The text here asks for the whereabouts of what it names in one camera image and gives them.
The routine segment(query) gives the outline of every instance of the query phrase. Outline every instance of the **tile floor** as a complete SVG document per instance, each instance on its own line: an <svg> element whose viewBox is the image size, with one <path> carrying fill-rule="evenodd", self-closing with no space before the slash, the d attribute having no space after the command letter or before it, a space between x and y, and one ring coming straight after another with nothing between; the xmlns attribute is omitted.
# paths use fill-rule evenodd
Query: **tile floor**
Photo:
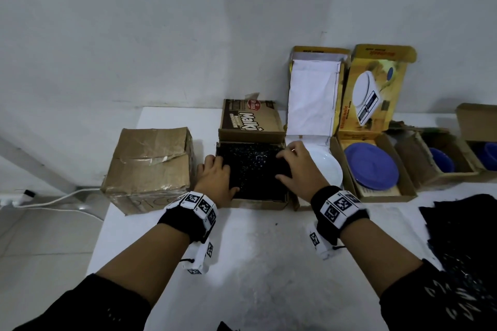
<svg viewBox="0 0 497 331"><path fill-rule="evenodd" d="M108 200L91 195L103 218ZM0 330L44 312L85 276L102 222L79 212L0 210Z"/></svg>

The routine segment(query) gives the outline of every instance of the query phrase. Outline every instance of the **table top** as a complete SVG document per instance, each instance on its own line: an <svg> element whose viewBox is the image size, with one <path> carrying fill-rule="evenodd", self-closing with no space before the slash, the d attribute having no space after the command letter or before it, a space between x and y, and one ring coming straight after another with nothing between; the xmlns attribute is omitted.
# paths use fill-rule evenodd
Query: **table top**
<svg viewBox="0 0 497 331"><path fill-rule="evenodd" d="M282 120L286 119L281 112ZM417 126L454 129L455 115L396 114ZM144 108L137 128L188 126L196 159L215 153L221 109ZM497 196L497 184L459 184L420 192L409 203L367 204L371 219L416 254L440 264L426 245L418 207L477 193ZM98 271L155 225L162 211L124 216L110 205L87 273ZM346 249L320 260L305 227L312 212L220 209L210 239L213 265L206 275L180 267L152 310L147 330L216 330L221 321L257 329L387 329L378 298Z"/></svg>

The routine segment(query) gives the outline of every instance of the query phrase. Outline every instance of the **person's right arm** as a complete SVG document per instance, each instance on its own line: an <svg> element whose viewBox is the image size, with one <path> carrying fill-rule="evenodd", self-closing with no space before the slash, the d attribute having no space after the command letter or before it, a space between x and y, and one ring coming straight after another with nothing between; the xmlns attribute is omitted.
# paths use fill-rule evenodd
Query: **person's right arm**
<svg viewBox="0 0 497 331"><path fill-rule="evenodd" d="M276 178L311 203L322 237L326 238L323 233L329 239L339 237L347 247L380 297L382 316L390 330L428 325L458 328L482 322L487 314L474 297L457 288L445 272L418 259L390 237L364 210L350 216L340 228L327 220L320 213L321 207L340 189L330 186L301 141L290 143L277 157L288 162L292 178L284 175Z"/></svg>

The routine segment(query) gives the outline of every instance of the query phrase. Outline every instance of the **black plastic wrap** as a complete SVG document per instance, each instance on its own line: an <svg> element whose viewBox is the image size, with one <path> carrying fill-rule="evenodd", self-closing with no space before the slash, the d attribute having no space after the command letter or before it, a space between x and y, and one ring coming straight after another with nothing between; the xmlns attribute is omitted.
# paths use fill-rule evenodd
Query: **black plastic wrap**
<svg viewBox="0 0 497 331"><path fill-rule="evenodd" d="M230 188L239 187L235 198L284 201L287 188L274 176L290 177L290 167L276 154L282 148L264 143L220 143L216 156L231 168Z"/></svg>
<svg viewBox="0 0 497 331"><path fill-rule="evenodd" d="M497 200L480 194L419 210L444 270L497 316Z"/></svg>

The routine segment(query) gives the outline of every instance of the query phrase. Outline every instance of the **person's left arm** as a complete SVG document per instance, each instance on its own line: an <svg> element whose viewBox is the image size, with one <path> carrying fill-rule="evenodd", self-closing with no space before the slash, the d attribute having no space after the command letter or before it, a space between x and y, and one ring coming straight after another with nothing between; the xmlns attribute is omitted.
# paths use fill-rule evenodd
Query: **person's left arm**
<svg viewBox="0 0 497 331"><path fill-rule="evenodd" d="M229 178L230 167L223 166L222 157L209 155L197 168L194 191L208 196L219 208L227 206L239 190L229 189ZM192 210L166 210L140 239L64 293L44 314L16 330L43 326L143 329L190 242L205 232L199 225Z"/></svg>

